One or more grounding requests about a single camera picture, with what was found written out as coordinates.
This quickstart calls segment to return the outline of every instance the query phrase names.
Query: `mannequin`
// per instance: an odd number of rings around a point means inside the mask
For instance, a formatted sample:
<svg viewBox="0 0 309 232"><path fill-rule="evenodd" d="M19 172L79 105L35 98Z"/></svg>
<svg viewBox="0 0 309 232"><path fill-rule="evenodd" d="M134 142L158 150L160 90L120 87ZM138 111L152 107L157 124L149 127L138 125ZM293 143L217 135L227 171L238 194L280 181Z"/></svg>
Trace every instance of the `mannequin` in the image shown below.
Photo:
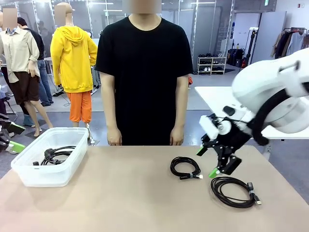
<svg viewBox="0 0 309 232"><path fill-rule="evenodd" d="M5 27L3 20L1 21L1 27ZM25 108L35 124L34 137L38 137L40 135L40 125L35 109L41 114L48 127L53 127L38 98L40 81L37 65L38 47L31 33L21 30L17 25L15 28L10 28L10 31L2 31L0 35L2 39L0 53L5 54L5 57L8 58L7 61L10 60L7 64L8 78L16 103L19 105L25 104ZM23 47L28 46L28 50L18 50L20 45L23 45Z"/></svg>
<svg viewBox="0 0 309 232"><path fill-rule="evenodd" d="M79 121L82 120L88 128L91 142L94 142L89 129L90 91L93 88L90 68L96 63L98 48L86 31L74 26L71 5L62 2L57 6L65 7L66 15L65 26L57 28L51 43L55 84L62 84L71 101L70 120L73 126L78 127Z"/></svg>
<svg viewBox="0 0 309 232"><path fill-rule="evenodd" d="M3 26L3 13L2 12L0 12L0 27L1 27L2 31L6 30L6 28ZM4 76L6 84L8 85L8 87L10 88L10 90L12 92L11 85L10 85L10 82L9 82L9 79L8 79L8 71L7 71L7 68L6 68L6 59L5 59L4 54L1 55L0 59L1 59L1 71L2 71L2 74ZM21 104L20 108L22 109L22 111L24 113L23 125L24 126L29 126L29 127L34 127L34 123L33 123L32 119L31 119L31 117L29 115L28 110L25 108L25 104Z"/></svg>

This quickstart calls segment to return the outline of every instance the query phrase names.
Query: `orange pants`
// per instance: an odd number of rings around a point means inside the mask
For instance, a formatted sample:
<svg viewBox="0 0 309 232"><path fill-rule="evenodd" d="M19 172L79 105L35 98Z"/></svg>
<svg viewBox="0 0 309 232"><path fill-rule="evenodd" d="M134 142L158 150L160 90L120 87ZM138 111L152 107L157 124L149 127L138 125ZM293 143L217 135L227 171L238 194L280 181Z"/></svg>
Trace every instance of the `orange pants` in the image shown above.
<svg viewBox="0 0 309 232"><path fill-rule="evenodd" d="M70 120L85 123L91 121L91 95L90 91L82 93L67 93L71 102Z"/></svg>

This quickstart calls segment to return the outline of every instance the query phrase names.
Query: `yellow hoodie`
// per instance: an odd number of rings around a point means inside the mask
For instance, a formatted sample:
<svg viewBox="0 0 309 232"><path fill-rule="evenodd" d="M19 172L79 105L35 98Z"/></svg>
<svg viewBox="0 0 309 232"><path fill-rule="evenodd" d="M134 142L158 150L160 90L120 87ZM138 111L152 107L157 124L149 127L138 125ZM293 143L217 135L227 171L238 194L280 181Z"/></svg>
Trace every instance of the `yellow hoodie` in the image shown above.
<svg viewBox="0 0 309 232"><path fill-rule="evenodd" d="M67 93L80 93L93 88L90 66L96 64L97 46L79 27L56 29L50 47L54 80Z"/></svg>

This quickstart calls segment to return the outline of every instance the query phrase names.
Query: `green object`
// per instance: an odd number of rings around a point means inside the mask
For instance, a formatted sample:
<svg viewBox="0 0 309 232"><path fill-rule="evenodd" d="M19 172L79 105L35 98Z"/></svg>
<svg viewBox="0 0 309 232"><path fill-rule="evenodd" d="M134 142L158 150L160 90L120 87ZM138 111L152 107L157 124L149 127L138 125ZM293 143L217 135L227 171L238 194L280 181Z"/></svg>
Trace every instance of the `green object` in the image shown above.
<svg viewBox="0 0 309 232"><path fill-rule="evenodd" d="M13 142L13 141L10 141L10 144L13 145L12 151L17 152L17 153L22 152L26 148L25 145L22 145L22 144Z"/></svg>
<svg viewBox="0 0 309 232"><path fill-rule="evenodd" d="M215 177L217 176L217 171L218 171L218 169L217 169L217 168L214 168L214 169L212 170L212 172L209 173L208 177L209 177L209 178L215 178Z"/></svg>
<svg viewBox="0 0 309 232"><path fill-rule="evenodd" d="M14 126L17 126L17 127L21 128L21 129L26 129L26 128L22 127L22 126L19 126L19 125L15 124L14 122L11 122L11 123L12 123Z"/></svg>
<svg viewBox="0 0 309 232"><path fill-rule="evenodd" d="M203 147L201 146L201 148L198 150L198 152L200 152L203 149Z"/></svg>

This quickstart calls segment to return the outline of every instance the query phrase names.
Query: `black cable harness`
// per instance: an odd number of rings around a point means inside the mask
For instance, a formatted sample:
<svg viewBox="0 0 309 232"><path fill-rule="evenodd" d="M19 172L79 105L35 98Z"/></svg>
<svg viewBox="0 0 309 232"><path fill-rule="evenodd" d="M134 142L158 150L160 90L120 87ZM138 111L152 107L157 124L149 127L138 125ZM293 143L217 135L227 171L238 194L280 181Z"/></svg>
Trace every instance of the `black cable harness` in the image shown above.
<svg viewBox="0 0 309 232"><path fill-rule="evenodd" d="M236 185L242 186L244 189L246 189L249 192L250 199L241 200L241 199L236 199L236 198L225 196L222 193L222 186L226 184L236 184ZM248 184L245 184L241 180L238 180L236 178L232 178L229 176L217 177L211 180L211 190L216 195L216 197L219 198L220 201L234 208L246 209L246 208L252 207L254 203L257 203L258 205L262 204L260 199L254 193L253 184L251 182L249 182Z"/></svg>
<svg viewBox="0 0 309 232"><path fill-rule="evenodd" d="M190 163L195 167L195 170L191 173L180 173L176 171L175 166L179 163ZM203 179L203 175L199 175L201 170L198 166L198 164L189 157L176 157L172 160L170 163L170 171L176 175L179 176L180 180L185 180L185 179L190 179L190 178L195 178L195 179Z"/></svg>
<svg viewBox="0 0 309 232"><path fill-rule="evenodd" d="M69 156L72 151L74 150L76 146L64 146L64 147L60 147L57 149L47 149L44 152L45 158L43 159L43 161L41 162L41 165L47 165L48 163L54 164L54 165L58 165L58 164L62 164L64 160L58 160L58 159L54 159L56 156ZM72 151L60 151L63 149L72 149ZM38 162L34 162L33 165L38 166L39 163Z"/></svg>

